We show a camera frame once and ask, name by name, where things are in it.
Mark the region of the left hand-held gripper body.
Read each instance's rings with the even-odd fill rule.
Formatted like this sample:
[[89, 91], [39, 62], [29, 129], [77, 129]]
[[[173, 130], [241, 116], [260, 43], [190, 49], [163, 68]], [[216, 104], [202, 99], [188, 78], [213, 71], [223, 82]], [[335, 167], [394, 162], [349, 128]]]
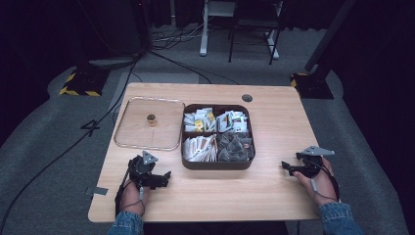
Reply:
[[142, 155], [137, 155], [129, 163], [129, 178], [138, 188], [149, 187], [156, 189], [156, 178], [152, 175], [152, 170], [159, 159], [152, 154], [144, 151]]

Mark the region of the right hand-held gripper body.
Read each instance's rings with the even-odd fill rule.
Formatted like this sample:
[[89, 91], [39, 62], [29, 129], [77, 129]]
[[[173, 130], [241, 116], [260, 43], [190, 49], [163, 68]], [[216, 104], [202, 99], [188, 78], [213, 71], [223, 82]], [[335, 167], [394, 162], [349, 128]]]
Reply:
[[322, 169], [322, 158], [326, 156], [334, 156], [333, 150], [327, 150], [317, 146], [309, 146], [303, 151], [296, 153], [298, 160], [303, 162], [303, 166], [308, 169], [308, 178], [316, 176]]

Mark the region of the clear lid with gold knob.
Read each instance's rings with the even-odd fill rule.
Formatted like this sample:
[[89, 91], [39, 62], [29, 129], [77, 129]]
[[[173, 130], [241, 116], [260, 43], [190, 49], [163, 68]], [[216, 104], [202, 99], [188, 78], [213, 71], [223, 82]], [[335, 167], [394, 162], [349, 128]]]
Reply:
[[119, 147], [172, 151], [180, 143], [185, 104], [180, 100], [141, 97], [129, 99], [115, 130]]

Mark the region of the dark brown compartment box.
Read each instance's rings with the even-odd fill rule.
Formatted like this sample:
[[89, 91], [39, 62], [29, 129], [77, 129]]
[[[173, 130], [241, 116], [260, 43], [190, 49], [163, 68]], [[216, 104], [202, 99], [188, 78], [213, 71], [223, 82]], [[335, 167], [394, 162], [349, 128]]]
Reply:
[[[217, 104], [191, 104], [188, 105], [184, 109], [184, 114], [189, 114], [194, 112], [195, 110], [202, 109], [202, 108], [213, 108], [213, 114], [215, 115], [215, 118], [218, 116], [224, 114], [227, 111], [238, 111], [243, 112], [248, 116], [248, 133], [250, 134], [251, 138], [254, 140], [254, 135], [252, 131], [252, 125], [251, 125], [251, 117], [249, 114], [249, 111], [240, 105], [217, 105]], [[184, 130], [184, 124], [182, 123], [182, 143], [181, 143], [181, 155], [182, 155], [182, 163], [185, 167], [193, 170], [243, 170], [250, 167], [252, 161], [254, 158], [252, 158], [250, 161], [247, 162], [232, 162], [232, 163], [226, 163], [226, 162], [220, 162], [217, 158], [216, 162], [213, 163], [191, 163], [186, 161], [183, 158], [183, 147], [184, 141], [187, 138], [193, 138], [196, 136], [210, 136], [215, 134], [216, 135], [216, 141], [217, 141], [217, 147], [218, 147], [218, 137], [220, 134], [225, 132], [219, 132], [217, 129], [217, 123], [216, 123], [216, 130], [214, 132], [186, 132]]]

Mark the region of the person's right hand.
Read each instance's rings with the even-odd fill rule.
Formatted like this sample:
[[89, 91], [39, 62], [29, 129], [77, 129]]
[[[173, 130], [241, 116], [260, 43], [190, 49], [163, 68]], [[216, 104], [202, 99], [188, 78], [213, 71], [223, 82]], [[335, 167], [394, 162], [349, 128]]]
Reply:
[[331, 164], [325, 158], [322, 158], [322, 163], [323, 168], [314, 178], [308, 178], [298, 171], [294, 172], [294, 177], [304, 186], [318, 207], [338, 201], [336, 190], [331, 180], [331, 177], [334, 175]]

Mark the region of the person's left hand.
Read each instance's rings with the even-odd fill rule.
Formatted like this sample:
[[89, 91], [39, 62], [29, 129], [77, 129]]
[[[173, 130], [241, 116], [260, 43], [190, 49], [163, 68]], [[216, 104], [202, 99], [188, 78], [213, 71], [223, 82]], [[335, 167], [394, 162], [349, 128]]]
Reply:
[[134, 182], [127, 180], [121, 196], [119, 210], [121, 212], [133, 212], [142, 216], [149, 201], [149, 191], [148, 187], [138, 188]]

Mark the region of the pile of white stick packets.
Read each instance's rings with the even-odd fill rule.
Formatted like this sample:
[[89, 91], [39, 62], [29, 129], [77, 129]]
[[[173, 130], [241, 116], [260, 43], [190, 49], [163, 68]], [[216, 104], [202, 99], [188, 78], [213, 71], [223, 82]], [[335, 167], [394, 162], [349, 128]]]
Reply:
[[213, 163], [217, 161], [216, 135], [196, 136], [184, 141], [183, 158], [191, 163]]

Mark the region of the pile of clear pyramid tea bags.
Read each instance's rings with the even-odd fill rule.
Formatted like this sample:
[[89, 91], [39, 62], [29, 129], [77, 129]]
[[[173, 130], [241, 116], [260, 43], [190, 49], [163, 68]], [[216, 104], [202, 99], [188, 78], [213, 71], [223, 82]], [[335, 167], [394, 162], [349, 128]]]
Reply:
[[248, 132], [225, 132], [218, 137], [220, 162], [247, 162], [254, 157], [254, 141]]

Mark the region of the pile of white yellow packets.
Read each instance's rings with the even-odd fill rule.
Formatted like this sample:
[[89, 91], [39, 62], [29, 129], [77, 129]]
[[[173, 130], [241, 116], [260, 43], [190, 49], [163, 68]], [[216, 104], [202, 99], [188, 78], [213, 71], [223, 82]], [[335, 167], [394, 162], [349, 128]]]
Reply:
[[216, 118], [213, 114], [213, 108], [202, 108], [185, 114], [183, 124], [186, 132], [214, 132]]

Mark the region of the pile of white orange packets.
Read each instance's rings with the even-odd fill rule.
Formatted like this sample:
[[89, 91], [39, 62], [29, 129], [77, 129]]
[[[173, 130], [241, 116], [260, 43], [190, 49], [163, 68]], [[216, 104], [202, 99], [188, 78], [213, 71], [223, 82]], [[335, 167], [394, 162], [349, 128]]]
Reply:
[[227, 111], [216, 118], [219, 132], [247, 132], [248, 116], [243, 112]]

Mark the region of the black yellow striped stand base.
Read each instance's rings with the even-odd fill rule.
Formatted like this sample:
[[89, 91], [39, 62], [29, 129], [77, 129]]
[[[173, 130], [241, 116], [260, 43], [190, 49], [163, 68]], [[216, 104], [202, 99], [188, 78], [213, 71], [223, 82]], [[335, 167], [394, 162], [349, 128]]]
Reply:
[[293, 73], [290, 75], [290, 84], [302, 99], [332, 100], [334, 98], [326, 80], [316, 77], [313, 73]]
[[75, 69], [66, 79], [61, 88], [60, 95], [99, 97], [110, 72], [108, 70], [82, 71]]

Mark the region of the slanted dark metal post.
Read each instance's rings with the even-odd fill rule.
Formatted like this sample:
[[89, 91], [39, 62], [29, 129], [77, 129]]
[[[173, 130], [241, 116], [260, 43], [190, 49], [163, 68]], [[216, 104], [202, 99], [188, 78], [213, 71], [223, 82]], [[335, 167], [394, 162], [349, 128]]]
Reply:
[[312, 71], [313, 68], [319, 64], [324, 52], [329, 47], [330, 42], [334, 38], [338, 29], [341, 27], [343, 21], [347, 17], [355, 2], [356, 0], [345, 0], [344, 4], [335, 15], [324, 36], [322, 37], [316, 49], [312, 53], [311, 57], [308, 59], [306, 65], [304, 66], [304, 69], [306, 71]]

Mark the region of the white desk frame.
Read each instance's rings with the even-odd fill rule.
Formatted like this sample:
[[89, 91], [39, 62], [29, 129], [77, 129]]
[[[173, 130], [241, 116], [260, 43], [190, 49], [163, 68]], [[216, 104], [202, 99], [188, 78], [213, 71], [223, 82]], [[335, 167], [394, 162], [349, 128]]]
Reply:
[[[203, 32], [200, 45], [199, 54], [203, 57], [208, 54], [208, 21], [212, 20], [214, 17], [225, 17], [231, 18], [233, 16], [235, 3], [234, 2], [223, 2], [220, 0], [204, 0], [204, 9], [203, 9]], [[276, 31], [271, 30], [265, 32], [264, 36], [266, 37], [266, 43], [273, 60], [279, 59], [279, 53], [276, 49], [273, 49], [272, 46], [276, 41]]]

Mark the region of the black metal chair frame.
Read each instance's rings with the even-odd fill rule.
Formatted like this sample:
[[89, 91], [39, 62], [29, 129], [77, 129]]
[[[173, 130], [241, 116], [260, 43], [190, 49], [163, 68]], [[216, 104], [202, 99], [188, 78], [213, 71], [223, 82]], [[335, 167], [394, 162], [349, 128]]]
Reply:
[[277, 44], [280, 32], [284, 29], [284, 15], [288, 0], [237, 0], [229, 31], [230, 48], [228, 62], [232, 61], [237, 31], [262, 31], [265, 45], [269, 49], [269, 65], [279, 58]]

